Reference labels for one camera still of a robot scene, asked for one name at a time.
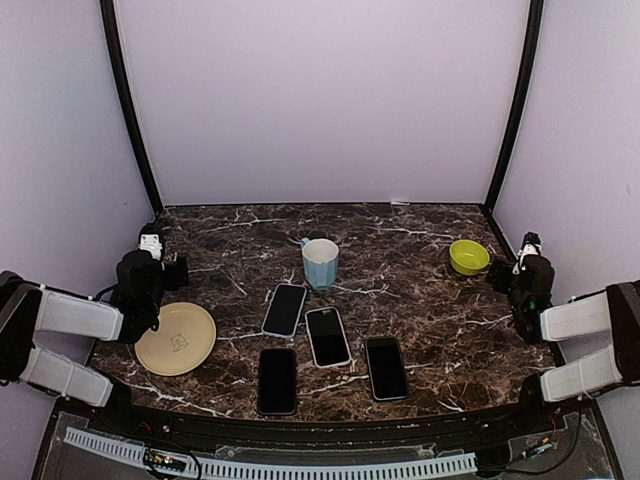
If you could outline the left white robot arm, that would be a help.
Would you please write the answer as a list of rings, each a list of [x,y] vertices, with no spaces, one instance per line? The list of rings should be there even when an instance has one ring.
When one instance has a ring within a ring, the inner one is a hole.
[[[167,291],[189,283],[184,256],[155,259],[146,250],[127,253],[116,266],[117,283],[96,297],[81,296],[1,273],[1,384],[24,382],[102,408],[101,417],[120,436],[141,427],[130,389],[110,376],[52,352],[34,340],[46,331],[134,344],[159,328]]]

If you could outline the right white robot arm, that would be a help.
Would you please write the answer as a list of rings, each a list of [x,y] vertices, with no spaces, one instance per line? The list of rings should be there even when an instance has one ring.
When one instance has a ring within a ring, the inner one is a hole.
[[[505,294],[512,325],[525,343],[558,343],[600,333],[610,343],[578,360],[533,374],[524,382],[510,424],[521,434],[534,432],[549,416],[549,405],[620,386],[639,385],[639,283],[622,282],[552,306],[555,270],[540,255],[512,265],[497,260],[488,282]]]

